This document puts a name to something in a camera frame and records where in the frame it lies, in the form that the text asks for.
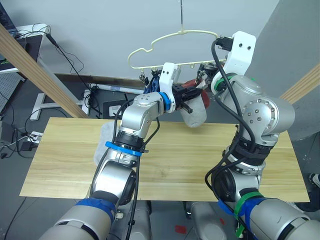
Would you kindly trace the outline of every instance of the plastic clothes hanger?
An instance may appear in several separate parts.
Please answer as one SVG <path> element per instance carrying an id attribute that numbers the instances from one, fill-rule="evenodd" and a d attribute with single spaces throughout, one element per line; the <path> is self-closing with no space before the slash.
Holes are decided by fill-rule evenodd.
<path id="1" fill-rule="evenodd" d="M 140 51 L 144 51 L 146 53 L 150 53 L 154 50 L 154 45 L 155 43 L 159 42 L 162 39 L 167 39 L 173 36 L 177 36 L 177 35 L 184 35 L 184 34 L 188 34 L 188 33 L 200 33 L 200 34 L 209 34 L 209 35 L 213 35 L 215 38 L 218 38 L 218 34 L 216 34 L 213 31 L 205 31 L 205 30 L 184 30 L 184 25 L 183 25 L 183 5 L 182 5 L 182 0 L 180 0 L 180 9 L 181 9 L 181 30 L 175 33 L 171 33 L 168 35 L 164 35 L 161 36 L 155 40 L 153 40 L 151 42 L 151 48 L 150 49 L 145 49 L 143 47 L 138 48 L 136 50 L 134 50 L 133 52 L 131 52 L 128 56 L 128 64 L 131 68 L 133 69 L 140 69 L 141 72 L 144 72 L 144 69 L 152 69 L 155 70 L 157 68 L 163 67 L 163 65 L 154 65 L 154 66 L 132 66 L 130 63 L 130 59 L 131 57 L 136 54 L 137 52 Z M 183 65 L 190 65 L 191 68 L 195 67 L 195 64 L 208 64 L 208 63 L 212 63 L 214 62 L 214 60 L 207 60 L 207 61 L 192 61 L 192 62 L 183 62 L 183 63 L 177 63 L 178 66 L 183 66 Z"/>

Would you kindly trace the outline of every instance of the computer monitor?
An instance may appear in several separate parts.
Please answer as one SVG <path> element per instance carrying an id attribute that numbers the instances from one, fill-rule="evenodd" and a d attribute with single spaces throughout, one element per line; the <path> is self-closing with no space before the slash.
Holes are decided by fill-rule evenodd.
<path id="1" fill-rule="evenodd" d="M 1 3 L 0 3 L 0 23 L 11 34 L 12 37 L 15 37 L 17 35 L 18 31 Z"/>

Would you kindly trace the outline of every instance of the power strip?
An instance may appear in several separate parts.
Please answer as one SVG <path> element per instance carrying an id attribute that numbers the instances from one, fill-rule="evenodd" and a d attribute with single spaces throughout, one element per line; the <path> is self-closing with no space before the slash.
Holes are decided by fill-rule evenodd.
<path id="1" fill-rule="evenodd" d="M 29 142 L 32 142 L 34 144 L 39 144 L 40 143 L 40 140 L 42 138 L 44 134 L 41 133 L 41 132 L 37 132 L 37 131 L 33 131 L 31 132 L 30 136 L 27 138 L 27 140 Z"/>

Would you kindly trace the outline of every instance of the pegboard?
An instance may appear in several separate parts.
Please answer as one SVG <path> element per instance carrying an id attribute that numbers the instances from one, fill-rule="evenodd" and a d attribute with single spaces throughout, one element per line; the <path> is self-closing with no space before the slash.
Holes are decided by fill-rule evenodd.
<path id="1" fill-rule="evenodd" d="M 18 83 L 24 78 L 16 72 L 0 74 L 0 92 L 9 99 L 15 91 Z M 4 109 L 7 99 L 0 94 L 0 112 Z"/>

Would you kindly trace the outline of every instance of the light wood surface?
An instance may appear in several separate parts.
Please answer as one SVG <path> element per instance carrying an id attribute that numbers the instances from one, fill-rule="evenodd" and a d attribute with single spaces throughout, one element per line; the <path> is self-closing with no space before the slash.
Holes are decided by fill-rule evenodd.
<path id="1" fill-rule="evenodd" d="M 20 195 L 81 199 L 96 166 L 93 156 L 108 120 L 50 118 Z M 156 128 L 153 122 L 149 133 Z M 234 124 L 161 122 L 141 157 L 138 199 L 215 201 L 204 176 L 234 137 Z M 268 197 L 308 202 L 308 194 L 287 132 L 267 158 L 260 191 Z"/>
<path id="2" fill-rule="evenodd" d="M 88 118 L 1 24 L 0 53 L 72 117 Z"/>
<path id="3" fill-rule="evenodd" d="M 294 104 L 320 85 L 320 63 L 315 65 L 303 78 L 289 88 L 280 98 Z"/>

